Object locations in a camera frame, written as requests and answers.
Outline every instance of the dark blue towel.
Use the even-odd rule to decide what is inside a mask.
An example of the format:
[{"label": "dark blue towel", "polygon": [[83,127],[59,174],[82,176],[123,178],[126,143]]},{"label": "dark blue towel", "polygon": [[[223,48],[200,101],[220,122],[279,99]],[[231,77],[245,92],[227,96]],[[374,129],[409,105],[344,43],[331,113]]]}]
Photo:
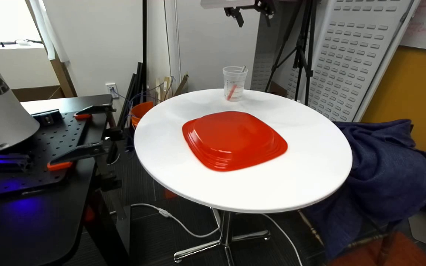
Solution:
[{"label": "dark blue towel", "polygon": [[362,216],[357,208],[376,221],[394,222],[426,204],[426,153],[415,149],[410,120],[335,124],[350,143],[351,172],[337,192],[304,209],[328,259],[358,236]]}]

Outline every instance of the black desk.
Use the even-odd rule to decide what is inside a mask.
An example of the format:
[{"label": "black desk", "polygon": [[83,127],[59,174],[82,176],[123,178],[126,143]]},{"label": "black desk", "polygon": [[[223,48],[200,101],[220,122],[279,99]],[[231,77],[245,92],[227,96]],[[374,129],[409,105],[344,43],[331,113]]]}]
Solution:
[{"label": "black desk", "polygon": [[[74,112],[112,102],[111,95],[62,98],[23,103],[29,113],[51,109]],[[107,119],[94,115],[83,143],[102,140]],[[95,160],[79,160],[68,184],[37,195],[0,200],[0,265],[59,265],[78,248],[82,218]]]}]

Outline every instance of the chrome table base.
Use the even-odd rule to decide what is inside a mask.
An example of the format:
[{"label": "chrome table base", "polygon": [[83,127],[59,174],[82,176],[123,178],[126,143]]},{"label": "chrome table base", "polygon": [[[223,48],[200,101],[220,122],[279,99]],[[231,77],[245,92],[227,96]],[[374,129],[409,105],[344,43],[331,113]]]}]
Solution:
[{"label": "chrome table base", "polygon": [[182,261],[183,258],[187,256],[191,256],[193,254],[205,251],[207,249],[211,248],[220,248],[224,249],[224,252],[226,253],[226,259],[228,259],[228,265],[234,266],[233,257],[231,255],[231,249],[230,249],[230,243],[236,242],[236,241],[246,241],[251,239],[270,239],[270,232],[267,230],[254,232],[250,234],[240,235],[240,236],[232,236],[232,230],[231,230],[231,222],[233,220],[233,217],[235,215],[234,212],[223,212],[223,217],[220,217],[220,214],[217,210],[213,210],[213,215],[215,217],[216,223],[218,226],[220,226],[220,239],[215,240],[212,242],[208,242],[206,244],[195,246],[193,248],[185,249],[179,252],[176,252],[174,254],[174,261],[176,263],[179,263]]}]

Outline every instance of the round white table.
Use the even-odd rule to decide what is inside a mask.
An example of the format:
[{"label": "round white table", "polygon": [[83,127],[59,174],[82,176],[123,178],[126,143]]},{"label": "round white table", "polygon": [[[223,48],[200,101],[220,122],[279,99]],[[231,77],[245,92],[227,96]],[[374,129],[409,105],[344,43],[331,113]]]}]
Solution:
[{"label": "round white table", "polygon": [[[241,170],[206,168],[189,148],[182,126],[223,111],[257,117],[287,141],[288,150]],[[288,98],[249,90],[238,102],[226,101],[223,89],[194,91],[164,101],[141,119],[134,143],[142,166],[161,185],[186,199],[225,211],[220,240],[182,251],[176,254],[176,261],[223,244],[233,265],[229,243],[235,237],[229,227],[236,212],[285,212],[319,202],[345,182],[352,164],[349,143],[330,120]]]}]

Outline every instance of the red plate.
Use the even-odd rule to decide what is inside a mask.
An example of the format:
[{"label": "red plate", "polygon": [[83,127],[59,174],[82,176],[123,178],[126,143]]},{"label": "red plate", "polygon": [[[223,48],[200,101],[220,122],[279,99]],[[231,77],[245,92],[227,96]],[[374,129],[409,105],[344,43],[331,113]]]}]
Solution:
[{"label": "red plate", "polygon": [[186,122],[183,135],[195,156],[215,171],[232,171],[278,157],[287,142],[249,113],[212,113]]}]

